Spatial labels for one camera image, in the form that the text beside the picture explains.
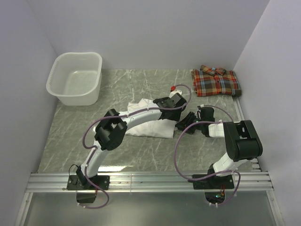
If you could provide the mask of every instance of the gray marble surface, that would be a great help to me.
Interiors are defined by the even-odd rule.
[[[82,146],[82,135],[93,121],[103,117],[111,108],[125,111],[129,102],[138,103],[141,98],[155,99],[169,95],[170,87],[184,83],[192,87],[190,70],[103,70],[97,102],[91,106],[65,106],[58,103],[47,144],[40,162],[39,172],[68,172],[72,164],[81,164],[89,151]],[[181,88],[183,96],[189,93]],[[238,120],[230,96],[197,97],[185,111],[195,112],[197,105],[210,104],[226,109]],[[215,110],[215,119],[228,121],[226,114]],[[174,171],[174,146],[180,131],[173,139],[125,136],[123,143],[111,151],[104,166],[115,166],[113,171]],[[94,132],[89,132],[87,144],[93,144]],[[185,134],[180,142],[177,162],[181,170],[207,170],[226,152],[223,138],[206,138],[200,131]],[[251,170],[250,162],[240,170]]]

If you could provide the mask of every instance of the glass panel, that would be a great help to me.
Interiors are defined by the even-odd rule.
[[[276,225],[266,192],[238,192],[237,197],[219,208],[209,207],[203,192],[112,193],[110,197],[103,209],[85,210],[77,206],[74,193],[36,193],[25,225]],[[99,194],[97,202],[104,198]]]

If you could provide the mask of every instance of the red connector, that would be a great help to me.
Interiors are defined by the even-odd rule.
[[[172,91],[175,91],[175,86],[172,86],[172,87],[170,88],[170,92],[172,92]]]

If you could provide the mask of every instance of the shirt collar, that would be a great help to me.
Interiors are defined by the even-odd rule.
[[[212,75],[212,76],[215,76],[216,74],[219,74],[219,75],[224,75],[226,70],[221,68],[221,67],[218,67],[218,68],[215,68],[215,67],[206,67],[205,65],[202,65],[201,66],[201,69],[200,69],[202,72],[206,73],[206,74],[209,74],[209,75]]]

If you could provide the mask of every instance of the plaid shirt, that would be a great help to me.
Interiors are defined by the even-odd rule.
[[[209,68],[202,65],[200,71],[193,69],[191,75],[194,91],[198,97],[218,94],[241,95],[241,89],[234,71],[226,71],[223,68]]]

